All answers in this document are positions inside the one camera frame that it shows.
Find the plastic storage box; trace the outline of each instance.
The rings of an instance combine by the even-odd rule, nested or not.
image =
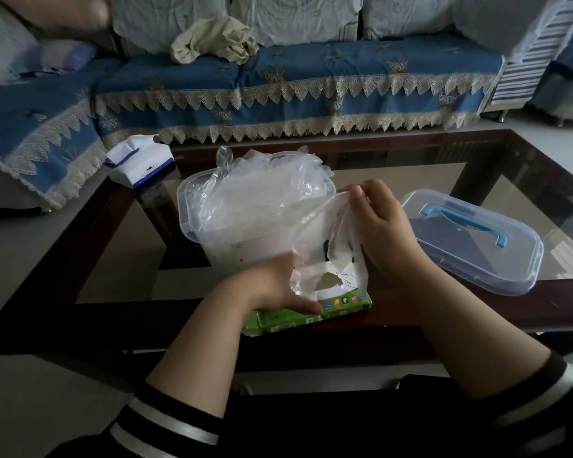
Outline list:
[[[272,155],[272,159],[300,155],[295,151],[283,151]],[[289,252],[295,231],[287,228],[258,228],[245,234],[235,233],[226,228],[216,231],[199,229],[195,206],[192,205],[188,188],[205,184],[216,169],[196,173],[184,180],[176,191],[180,228],[184,236],[201,244],[211,265],[225,275],[251,266],[254,263],[269,259],[277,254]],[[335,184],[329,176],[322,175],[326,192],[320,195],[335,194]]]
[[[409,193],[402,205],[441,268],[496,294],[526,294],[535,285],[543,242],[528,225],[429,189]]]

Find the crumpled cloth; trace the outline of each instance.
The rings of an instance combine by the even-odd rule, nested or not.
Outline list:
[[[231,16],[198,19],[178,35],[171,46],[172,59],[189,64],[201,54],[213,54],[229,62],[244,64],[259,50],[250,28]]]

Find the coffee table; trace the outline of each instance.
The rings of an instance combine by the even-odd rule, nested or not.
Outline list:
[[[573,175],[511,130],[275,139],[307,144],[340,187],[381,178],[397,197],[431,188],[532,226],[545,243],[536,286],[504,297],[466,284],[498,313],[562,353],[573,350]],[[175,192],[215,166],[217,146],[173,148],[177,166],[133,191],[106,180],[0,312],[0,354],[36,354],[118,384],[139,382],[220,281],[182,235]],[[435,356],[406,296],[367,261],[369,311],[256,338],[239,371],[396,364]]]

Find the blue handle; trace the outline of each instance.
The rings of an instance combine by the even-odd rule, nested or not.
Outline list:
[[[500,247],[501,249],[504,249],[505,246],[507,246],[507,235],[500,228],[496,228],[496,226],[489,225],[488,223],[475,219],[470,215],[461,214],[460,212],[454,211],[449,207],[437,206],[433,204],[429,204],[428,206],[424,207],[424,209],[422,209],[420,212],[420,215],[422,215],[424,218],[428,218],[428,216],[433,212],[439,212],[440,214],[448,217],[454,223],[465,228],[474,228],[475,230],[496,234],[496,246]]]

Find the person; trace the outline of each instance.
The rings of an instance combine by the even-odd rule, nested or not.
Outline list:
[[[49,456],[350,448],[371,454],[387,447],[413,455],[573,452],[573,367],[430,261],[382,181],[347,190],[369,259],[411,296],[451,379],[406,376],[396,390],[230,395],[246,315],[255,309],[322,310],[291,291],[294,259],[285,254],[219,284],[107,430],[62,444]]]

